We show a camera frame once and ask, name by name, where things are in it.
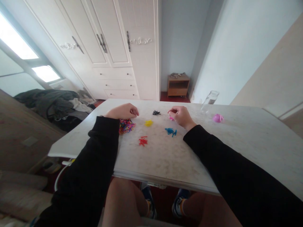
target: black sleeve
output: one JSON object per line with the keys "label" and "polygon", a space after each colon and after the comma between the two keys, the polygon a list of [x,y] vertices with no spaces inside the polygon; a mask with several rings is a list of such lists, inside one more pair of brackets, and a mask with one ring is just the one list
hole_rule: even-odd
{"label": "black sleeve", "polygon": [[183,140],[207,168],[243,226],[298,226],[303,202],[259,166],[209,134],[202,126]]}
{"label": "black sleeve", "polygon": [[118,152],[119,120],[97,117],[88,135],[35,226],[98,225]]}

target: window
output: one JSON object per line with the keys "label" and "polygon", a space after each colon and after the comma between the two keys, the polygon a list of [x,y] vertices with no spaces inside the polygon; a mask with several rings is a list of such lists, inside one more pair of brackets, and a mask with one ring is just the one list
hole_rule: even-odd
{"label": "window", "polygon": [[1,3],[0,28],[0,39],[3,43],[32,68],[38,77],[47,83],[53,83],[62,78],[40,48]]}

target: cable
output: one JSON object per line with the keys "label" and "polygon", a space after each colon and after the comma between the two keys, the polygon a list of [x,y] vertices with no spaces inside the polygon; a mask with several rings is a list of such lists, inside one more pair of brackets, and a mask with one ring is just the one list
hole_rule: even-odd
{"label": "cable", "polygon": [[61,176],[61,173],[63,173],[63,171],[66,169],[66,167],[68,167],[68,166],[70,166],[70,165],[71,165],[71,163],[68,164],[67,166],[65,166],[65,167],[60,171],[60,173],[58,174],[57,179],[56,179],[56,181],[55,181],[55,186],[54,186],[55,192],[58,190],[57,184],[58,184],[59,178],[60,178],[60,176]]}

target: wooden nightstand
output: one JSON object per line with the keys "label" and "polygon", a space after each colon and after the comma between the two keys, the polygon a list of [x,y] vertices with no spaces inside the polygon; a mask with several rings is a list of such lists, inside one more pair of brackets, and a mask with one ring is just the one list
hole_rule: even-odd
{"label": "wooden nightstand", "polygon": [[189,85],[189,77],[181,76],[173,78],[168,75],[167,97],[168,96],[186,96]]}

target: hand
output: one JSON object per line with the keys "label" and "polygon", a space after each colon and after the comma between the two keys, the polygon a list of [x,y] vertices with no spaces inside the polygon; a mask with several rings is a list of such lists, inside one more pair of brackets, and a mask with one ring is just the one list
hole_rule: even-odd
{"label": "hand", "polygon": [[191,130],[197,124],[194,123],[189,115],[189,112],[185,106],[173,106],[168,114],[174,118],[178,125],[185,128],[187,131]]}
{"label": "hand", "polygon": [[139,111],[137,107],[132,105],[131,103],[123,104],[121,106],[115,107],[111,109],[105,117],[113,118],[113,119],[129,119],[135,118],[139,116]]}

